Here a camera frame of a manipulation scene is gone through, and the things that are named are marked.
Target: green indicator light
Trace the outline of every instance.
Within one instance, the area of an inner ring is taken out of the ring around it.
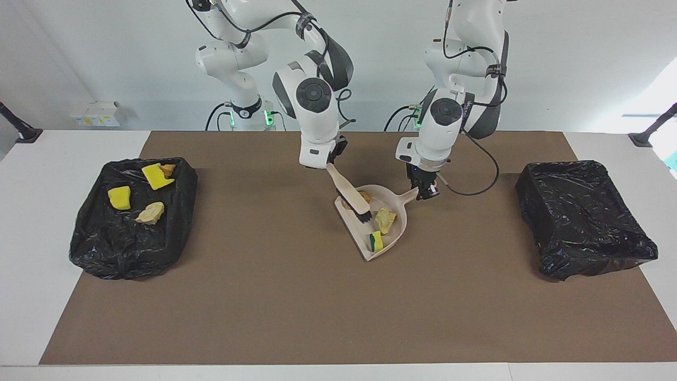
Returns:
[[[268,111],[263,111],[263,113],[265,114],[266,124],[273,125],[273,123],[275,123],[275,121],[273,120],[273,115],[271,115],[270,112]]]

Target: black stand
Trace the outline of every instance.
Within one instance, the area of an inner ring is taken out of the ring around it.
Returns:
[[[656,122],[654,122],[646,131],[642,132],[641,134],[628,134],[630,140],[632,140],[634,145],[637,147],[651,148],[652,146],[651,143],[649,143],[649,136],[658,131],[658,129],[663,124],[665,124],[666,121],[669,121],[670,118],[675,116],[675,114],[677,114],[677,103],[673,104],[672,107],[670,107],[670,110],[668,110],[665,114],[662,114],[660,117],[658,117]]]
[[[16,139],[17,143],[33,143],[42,134],[42,129],[33,128],[28,123],[19,119],[2,102],[0,102],[0,115],[4,116],[19,132],[19,137]]]

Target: brush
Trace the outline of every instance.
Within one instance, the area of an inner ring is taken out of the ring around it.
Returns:
[[[341,199],[345,201],[350,208],[355,212],[355,217],[362,222],[367,223],[372,219],[372,212],[369,208],[369,203],[362,198],[362,195],[355,189],[355,187],[343,177],[336,169],[334,164],[327,164],[327,172],[332,176],[336,191]]]

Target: brush handle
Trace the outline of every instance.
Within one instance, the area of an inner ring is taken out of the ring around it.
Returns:
[[[362,195],[359,194],[357,190],[355,190],[355,187],[350,183],[350,181],[348,181],[348,179],[339,173],[334,164],[327,164],[327,172],[329,172],[329,175],[332,176],[332,180],[334,180],[336,189],[338,189],[343,198],[348,201],[348,204],[350,204],[357,214],[369,213],[369,203],[364,201]]]

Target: white table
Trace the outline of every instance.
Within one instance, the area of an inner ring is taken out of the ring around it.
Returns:
[[[101,166],[138,157],[149,132],[46,131],[0,161],[0,380],[675,380],[677,363],[272,366],[37,366],[80,276],[64,253]],[[677,322],[677,181],[625,135],[568,133],[579,159],[605,164],[628,207],[658,244],[642,266]]]

